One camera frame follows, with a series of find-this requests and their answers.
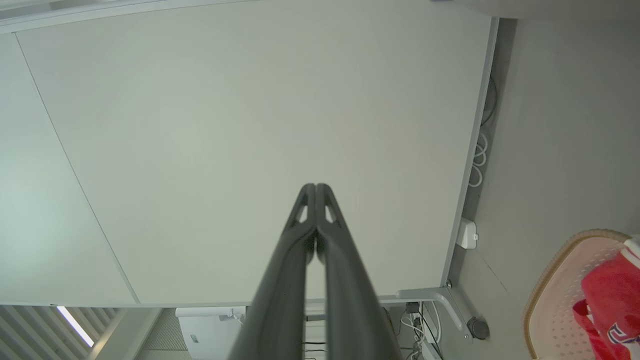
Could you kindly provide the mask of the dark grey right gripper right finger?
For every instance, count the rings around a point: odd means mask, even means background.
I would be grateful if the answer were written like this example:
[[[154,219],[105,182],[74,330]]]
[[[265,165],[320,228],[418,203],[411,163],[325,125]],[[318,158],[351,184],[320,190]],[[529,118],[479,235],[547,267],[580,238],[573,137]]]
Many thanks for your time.
[[[326,272],[327,360],[402,360],[331,187],[317,185],[318,256]]]

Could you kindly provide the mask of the grey table leg foot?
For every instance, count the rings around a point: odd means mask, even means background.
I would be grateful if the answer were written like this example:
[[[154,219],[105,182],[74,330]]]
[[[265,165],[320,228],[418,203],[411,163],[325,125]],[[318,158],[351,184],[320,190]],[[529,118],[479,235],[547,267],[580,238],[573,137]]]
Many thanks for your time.
[[[445,308],[451,317],[457,330],[462,333],[468,344],[473,344],[473,335],[467,326],[467,321],[457,304],[455,303],[451,292],[447,287],[432,287],[419,289],[403,289],[395,293],[395,298],[405,303],[407,302],[437,302]]]

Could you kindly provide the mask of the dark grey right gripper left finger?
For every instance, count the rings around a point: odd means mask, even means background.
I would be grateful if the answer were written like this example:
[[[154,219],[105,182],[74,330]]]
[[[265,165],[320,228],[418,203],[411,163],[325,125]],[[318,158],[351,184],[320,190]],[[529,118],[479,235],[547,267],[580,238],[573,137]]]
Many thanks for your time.
[[[315,252],[316,185],[294,202],[228,360],[303,360],[307,265]]]

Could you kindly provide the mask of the pink perforated laundry basket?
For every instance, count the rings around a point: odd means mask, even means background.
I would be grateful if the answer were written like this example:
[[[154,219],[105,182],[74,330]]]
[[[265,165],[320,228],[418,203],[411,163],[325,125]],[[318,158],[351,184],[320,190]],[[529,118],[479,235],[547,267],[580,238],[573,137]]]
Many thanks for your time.
[[[593,269],[625,248],[628,235],[595,228],[570,238],[546,267],[523,313],[523,333],[532,360],[595,360],[573,306],[585,298],[581,283]]]

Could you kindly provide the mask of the large white partition panel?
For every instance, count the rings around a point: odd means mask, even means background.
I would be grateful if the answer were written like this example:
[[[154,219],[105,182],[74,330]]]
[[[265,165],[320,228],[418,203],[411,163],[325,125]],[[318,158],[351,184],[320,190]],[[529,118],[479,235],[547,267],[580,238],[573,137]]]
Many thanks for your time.
[[[138,303],[18,37],[0,35],[0,305]]]
[[[450,266],[496,21],[454,2],[260,0],[17,33],[143,305],[253,299],[301,187],[378,296]]]

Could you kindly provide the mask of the red and white cloth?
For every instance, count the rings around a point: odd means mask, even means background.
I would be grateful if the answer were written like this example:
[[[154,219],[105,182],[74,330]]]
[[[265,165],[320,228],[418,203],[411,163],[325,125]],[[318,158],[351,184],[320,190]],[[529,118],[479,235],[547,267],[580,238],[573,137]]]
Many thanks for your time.
[[[595,360],[640,360],[640,238],[624,246],[583,278],[573,306]]]

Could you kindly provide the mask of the black caster wheel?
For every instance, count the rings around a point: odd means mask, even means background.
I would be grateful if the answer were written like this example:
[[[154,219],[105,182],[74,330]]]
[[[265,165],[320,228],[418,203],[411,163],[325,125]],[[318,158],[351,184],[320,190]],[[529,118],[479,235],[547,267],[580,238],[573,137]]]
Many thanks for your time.
[[[466,325],[473,339],[486,340],[490,335],[489,324],[480,317],[471,317]]]

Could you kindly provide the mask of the small white wall box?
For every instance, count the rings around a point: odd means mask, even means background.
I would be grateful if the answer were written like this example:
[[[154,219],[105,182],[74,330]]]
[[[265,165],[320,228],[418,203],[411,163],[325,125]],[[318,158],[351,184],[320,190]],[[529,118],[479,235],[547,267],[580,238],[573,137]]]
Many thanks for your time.
[[[463,249],[476,249],[478,239],[476,223],[470,219],[461,218],[455,244]]]

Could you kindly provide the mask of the long bright light strip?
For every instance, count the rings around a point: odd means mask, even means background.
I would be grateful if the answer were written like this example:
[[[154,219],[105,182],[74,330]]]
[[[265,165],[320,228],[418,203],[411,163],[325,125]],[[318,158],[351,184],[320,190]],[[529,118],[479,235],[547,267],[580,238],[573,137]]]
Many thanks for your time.
[[[80,322],[71,314],[71,312],[65,306],[56,306],[55,307],[58,312],[66,319],[66,321],[70,324],[71,328],[78,334],[78,336],[87,344],[89,347],[93,347],[95,342],[90,337],[89,333],[83,328]]]

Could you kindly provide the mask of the white boxy appliance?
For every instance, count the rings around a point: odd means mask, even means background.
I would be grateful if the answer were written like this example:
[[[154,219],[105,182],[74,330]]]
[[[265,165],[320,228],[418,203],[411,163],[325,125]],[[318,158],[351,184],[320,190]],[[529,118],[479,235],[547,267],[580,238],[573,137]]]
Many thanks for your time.
[[[174,310],[189,355],[196,360],[227,360],[247,321],[249,306],[182,307]],[[326,310],[304,310],[304,360],[327,360]]]

